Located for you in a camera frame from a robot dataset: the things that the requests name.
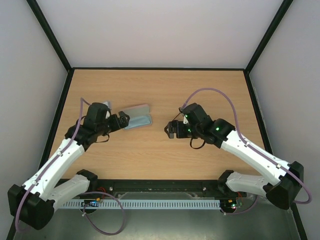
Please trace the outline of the light blue cleaning cloth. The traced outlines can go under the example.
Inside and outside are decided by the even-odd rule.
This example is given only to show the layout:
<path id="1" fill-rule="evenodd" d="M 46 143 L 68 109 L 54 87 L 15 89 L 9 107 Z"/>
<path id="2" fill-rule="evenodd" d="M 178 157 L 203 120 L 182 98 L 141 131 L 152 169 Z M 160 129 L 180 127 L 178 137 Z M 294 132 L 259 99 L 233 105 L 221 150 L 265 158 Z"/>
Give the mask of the light blue cleaning cloth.
<path id="1" fill-rule="evenodd" d="M 129 120 L 126 130 L 149 126 L 152 124 L 152 118 L 149 115 L 133 117 Z"/>

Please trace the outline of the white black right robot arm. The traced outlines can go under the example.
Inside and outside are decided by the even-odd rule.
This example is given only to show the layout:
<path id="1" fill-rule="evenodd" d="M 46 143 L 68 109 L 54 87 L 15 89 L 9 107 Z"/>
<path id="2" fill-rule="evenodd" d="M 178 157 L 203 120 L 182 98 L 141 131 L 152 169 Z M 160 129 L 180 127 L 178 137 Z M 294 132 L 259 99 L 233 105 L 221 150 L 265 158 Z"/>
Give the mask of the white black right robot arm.
<path id="1" fill-rule="evenodd" d="M 224 119 L 197 123 L 184 119 L 172 120 L 164 128 L 170 139 L 202 139 L 233 154 L 254 168 L 260 175 L 240 174 L 226 170 L 219 178 L 218 191 L 229 196 L 233 192 L 247 192 L 266 198 L 274 206 L 287 210 L 302 188 L 304 167 L 297 161 L 289 163 L 266 152 Z"/>

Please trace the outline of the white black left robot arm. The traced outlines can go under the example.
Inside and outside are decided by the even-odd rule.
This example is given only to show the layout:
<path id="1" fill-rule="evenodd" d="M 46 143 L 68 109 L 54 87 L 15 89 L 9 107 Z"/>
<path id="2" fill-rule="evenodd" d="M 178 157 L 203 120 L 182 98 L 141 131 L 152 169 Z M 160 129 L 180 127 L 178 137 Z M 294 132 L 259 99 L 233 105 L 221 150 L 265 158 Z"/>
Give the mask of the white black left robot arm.
<path id="1" fill-rule="evenodd" d="M 23 232 L 19 223 L 24 222 L 40 230 L 69 200 L 78 195 L 97 195 L 98 177 L 88 170 L 78 171 L 62 184 L 58 182 L 73 162 L 97 143 L 98 137 L 108 137 L 110 133 L 126 128 L 129 121 L 130 116 L 123 111 L 112 114 L 108 105 L 91 103 L 86 115 L 79 115 L 47 162 L 21 186 L 14 184 L 8 190 L 9 210 L 14 216 L 15 229 Z"/>

